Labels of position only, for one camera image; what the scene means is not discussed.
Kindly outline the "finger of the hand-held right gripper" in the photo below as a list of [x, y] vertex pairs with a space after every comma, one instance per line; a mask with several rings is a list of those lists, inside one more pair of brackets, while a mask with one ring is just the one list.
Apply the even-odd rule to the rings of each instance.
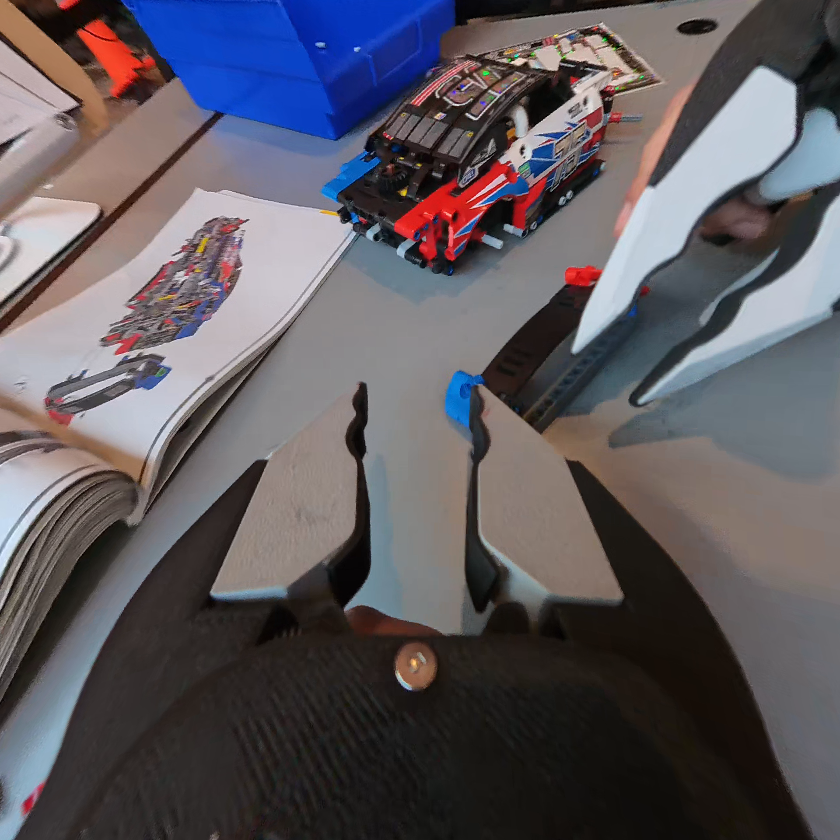
[[703, 313], [629, 396], [644, 406], [705, 380], [817, 323], [838, 307], [839, 191], [817, 190], [779, 247]]
[[798, 134], [796, 83], [766, 66], [732, 92], [699, 80], [581, 316], [581, 354], [633, 305], [647, 278], [683, 251], [712, 208], [778, 162]]

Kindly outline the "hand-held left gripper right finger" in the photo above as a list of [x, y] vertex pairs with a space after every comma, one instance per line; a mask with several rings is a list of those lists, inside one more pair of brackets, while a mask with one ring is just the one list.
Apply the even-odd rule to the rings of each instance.
[[572, 476], [539, 432], [485, 386], [470, 394], [465, 577], [478, 613], [520, 604], [619, 606], [624, 593]]

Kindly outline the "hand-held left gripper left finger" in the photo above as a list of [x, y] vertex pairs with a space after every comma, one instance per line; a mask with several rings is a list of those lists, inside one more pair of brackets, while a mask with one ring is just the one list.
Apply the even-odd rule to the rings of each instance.
[[210, 590], [215, 601], [353, 600], [371, 570], [368, 407], [359, 382], [268, 457]]

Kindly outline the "long dark toy beam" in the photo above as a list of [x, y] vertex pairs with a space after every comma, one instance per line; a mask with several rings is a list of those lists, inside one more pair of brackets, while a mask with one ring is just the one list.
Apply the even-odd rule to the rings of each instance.
[[619, 351], [638, 322], [635, 305], [611, 328], [587, 346], [571, 353], [573, 336], [563, 340], [526, 381], [519, 393], [520, 417], [538, 432], [544, 432], [564, 413]]

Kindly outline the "black panel toy brick assembly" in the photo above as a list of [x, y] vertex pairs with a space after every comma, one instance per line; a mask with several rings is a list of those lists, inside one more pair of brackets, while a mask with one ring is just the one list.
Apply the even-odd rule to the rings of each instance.
[[[469, 425], [469, 399], [477, 385], [485, 386], [519, 415], [517, 397], [523, 386], [563, 340], [574, 337], [601, 274], [593, 266], [569, 267], [562, 288], [506, 342], [481, 374], [454, 373], [444, 400], [447, 416], [462, 427]], [[648, 288], [642, 287], [631, 309], [647, 294]]]

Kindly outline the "grey desk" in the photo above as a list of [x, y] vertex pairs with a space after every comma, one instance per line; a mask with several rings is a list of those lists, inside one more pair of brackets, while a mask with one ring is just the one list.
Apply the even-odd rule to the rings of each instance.
[[[676, 89], [755, 2], [677, 2], [471, 24], [444, 51], [494, 49], [601, 20], [666, 84], [624, 99], [637, 125], [607, 135], [603, 178], [532, 238], [483, 248], [450, 279], [357, 241], [138, 528], [80, 562], [10, 690], [2, 838], [47, 776], [89, 668], [159, 558], [260, 455], [338, 396], [369, 388], [365, 470], [371, 575], [357, 602], [445, 633], [478, 618], [463, 582], [469, 440], [444, 394], [479, 372], [560, 285], [602, 265], [638, 156]], [[699, 37], [676, 32], [715, 18]], [[750, 254], [693, 245], [657, 276], [625, 351], [547, 433], [624, 504], [709, 605], [752, 687], [785, 778], [817, 838], [838, 838], [838, 318], [668, 400], [627, 395]]]

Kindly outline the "person's right hand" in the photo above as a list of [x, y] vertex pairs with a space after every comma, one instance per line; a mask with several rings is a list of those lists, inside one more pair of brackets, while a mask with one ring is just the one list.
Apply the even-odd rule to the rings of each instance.
[[[623, 206], [617, 216], [613, 235], [620, 237], [634, 208], [644, 193], [664, 152], [679, 116], [696, 85], [693, 81], [677, 91], [668, 104], [657, 129], [646, 142], [635, 177], [629, 186]], [[700, 234], [707, 240], [728, 236], [740, 240], [751, 240], [762, 236], [772, 220], [772, 213], [766, 206], [752, 205], [742, 196], [736, 196], [706, 216], [700, 226]]]

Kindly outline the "red blue toy brick car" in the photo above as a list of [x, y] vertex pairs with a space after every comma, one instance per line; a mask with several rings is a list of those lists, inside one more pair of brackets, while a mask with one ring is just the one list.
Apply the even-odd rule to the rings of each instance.
[[406, 262], [451, 276], [494, 231], [528, 237], [604, 170], [613, 73], [561, 57], [464, 54], [438, 67], [372, 131], [322, 194], [341, 223]]

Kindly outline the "open building instruction booklet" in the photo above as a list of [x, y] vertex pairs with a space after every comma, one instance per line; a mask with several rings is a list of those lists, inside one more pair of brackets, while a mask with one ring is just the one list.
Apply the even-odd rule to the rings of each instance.
[[137, 526], [354, 240], [196, 189], [125, 266], [2, 336], [1, 697], [82, 556]]

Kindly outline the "white rounded tray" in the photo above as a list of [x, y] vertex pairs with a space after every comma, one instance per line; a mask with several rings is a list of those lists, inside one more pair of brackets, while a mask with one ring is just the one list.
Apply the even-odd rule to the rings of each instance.
[[100, 218], [95, 203], [32, 196], [1, 223], [1, 303], [27, 288], [42, 269], [74, 245]]

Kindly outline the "white adjoining table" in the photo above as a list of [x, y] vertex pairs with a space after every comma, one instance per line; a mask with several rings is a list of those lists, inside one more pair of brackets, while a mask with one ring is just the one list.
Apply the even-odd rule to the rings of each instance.
[[13, 201], [93, 204], [98, 212], [79, 235], [38, 268], [14, 294], [2, 300], [2, 330], [36, 313], [49, 289], [63, 277], [223, 117], [199, 108], [176, 79], [160, 88], [119, 124], [79, 153], [57, 161]]

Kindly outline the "blue box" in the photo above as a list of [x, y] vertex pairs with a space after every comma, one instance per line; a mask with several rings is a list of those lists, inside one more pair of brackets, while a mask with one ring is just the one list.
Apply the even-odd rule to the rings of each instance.
[[451, 1], [126, 2], [195, 104], [337, 140], [414, 84]]

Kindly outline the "printed instruction sheet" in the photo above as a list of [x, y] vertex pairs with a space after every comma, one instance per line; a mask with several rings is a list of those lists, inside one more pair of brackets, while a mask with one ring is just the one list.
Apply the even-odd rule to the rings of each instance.
[[80, 104], [25, 56], [1, 41], [1, 144], [16, 140]]

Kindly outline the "orange toy part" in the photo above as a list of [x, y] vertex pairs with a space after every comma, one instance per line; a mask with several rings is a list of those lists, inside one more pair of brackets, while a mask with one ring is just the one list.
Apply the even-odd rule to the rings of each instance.
[[94, 19], [80, 27], [77, 35], [110, 78], [112, 98], [121, 98], [139, 81], [148, 81], [148, 71], [156, 69], [154, 58], [137, 57], [100, 19]]

